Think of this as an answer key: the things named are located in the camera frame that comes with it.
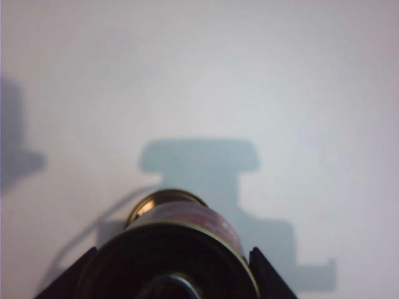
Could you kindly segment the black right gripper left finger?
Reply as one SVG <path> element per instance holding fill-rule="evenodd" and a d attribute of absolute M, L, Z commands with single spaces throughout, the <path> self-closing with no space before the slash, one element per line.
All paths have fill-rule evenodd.
<path fill-rule="evenodd" d="M 34 298 L 73 298 L 81 273 L 97 251 L 96 247 L 90 248 Z"/>

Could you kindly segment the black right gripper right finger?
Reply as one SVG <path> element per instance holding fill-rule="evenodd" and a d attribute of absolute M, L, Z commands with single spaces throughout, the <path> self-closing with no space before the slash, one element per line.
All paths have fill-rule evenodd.
<path fill-rule="evenodd" d="M 260 298 L 298 299 L 261 250 L 254 247 L 249 253 L 249 268 L 257 283 Z"/>

